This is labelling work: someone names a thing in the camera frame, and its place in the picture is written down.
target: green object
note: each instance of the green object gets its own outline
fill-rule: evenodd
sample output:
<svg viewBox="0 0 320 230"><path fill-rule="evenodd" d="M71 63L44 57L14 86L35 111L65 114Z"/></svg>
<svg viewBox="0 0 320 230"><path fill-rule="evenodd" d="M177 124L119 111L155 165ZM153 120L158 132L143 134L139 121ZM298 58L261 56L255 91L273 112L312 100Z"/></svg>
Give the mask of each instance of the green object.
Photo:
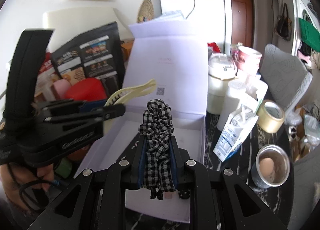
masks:
<svg viewBox="0 0 320 230"><path fill-rule="evenodd" d="M299 18L301 40L310 46L314 51L320 52L320 33L306 19L306 13L303 12L304 18Z"/></svg>
<svg viewBox="0 0 320 230"><path fill-rule="evenodd" d="M58 164L54 167L54 172L63 178L70 176L72 171L72 162L67 158L62 158Z"/></svg>

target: black and white checkered fabric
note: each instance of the black and white checkered fabric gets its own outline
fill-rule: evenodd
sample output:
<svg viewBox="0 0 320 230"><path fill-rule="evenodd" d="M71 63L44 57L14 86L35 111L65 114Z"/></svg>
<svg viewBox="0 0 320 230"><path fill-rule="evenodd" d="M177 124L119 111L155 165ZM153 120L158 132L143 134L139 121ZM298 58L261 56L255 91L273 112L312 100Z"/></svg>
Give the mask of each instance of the black and white checkered fabric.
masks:
<svg viewBox="0 0 320 230"><path fill-rule="evenodd" d="M160 99L151 100L143 113L140 135L147 138L147 161L142 186L174 191L170 170L169 139L173 133L171 108Z"/></svg>

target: metal cup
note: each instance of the metal cup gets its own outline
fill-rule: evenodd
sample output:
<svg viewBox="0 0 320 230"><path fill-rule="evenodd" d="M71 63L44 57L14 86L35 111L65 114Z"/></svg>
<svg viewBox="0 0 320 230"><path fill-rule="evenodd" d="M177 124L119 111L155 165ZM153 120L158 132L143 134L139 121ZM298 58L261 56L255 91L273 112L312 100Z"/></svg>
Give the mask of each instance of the metal cup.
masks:
<svg viewBox="0 0 320 230"><path fill-rule="evenodd" d="M264 178L260 172L259 163L264 158L271 158L274 162L273 181ZM289 177L290 161L287 153L278 145L265 145L262 147L256 157L256 162L251 169L251 177L256 186L260 188L279 187Z"/></svg>

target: brown door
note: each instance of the brown door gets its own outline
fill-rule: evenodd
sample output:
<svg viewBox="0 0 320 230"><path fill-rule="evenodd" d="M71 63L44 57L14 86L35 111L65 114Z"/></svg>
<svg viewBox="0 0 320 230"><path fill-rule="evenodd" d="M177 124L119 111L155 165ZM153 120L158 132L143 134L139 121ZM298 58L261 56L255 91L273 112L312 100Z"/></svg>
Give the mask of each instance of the brown door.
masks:
<svg viewBox="0 0 320 230"><path fill-rule="evenodd" d="M231 43L253 46L253 0L231 0L232 37Z"/></svg>

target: transparent lid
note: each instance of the transparent lid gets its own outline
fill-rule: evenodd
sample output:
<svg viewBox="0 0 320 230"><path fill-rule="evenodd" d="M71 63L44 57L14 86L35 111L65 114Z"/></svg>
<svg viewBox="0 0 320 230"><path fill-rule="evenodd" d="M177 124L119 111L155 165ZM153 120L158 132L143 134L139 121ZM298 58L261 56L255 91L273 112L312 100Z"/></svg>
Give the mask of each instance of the transparent lid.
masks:
<svg viewBox="0 0 320 230"><path fill-rule="evenodd" d="M236 76L237 67L232 57L214 53L209 58L209 74L220 79L231 79Z"/></svg>

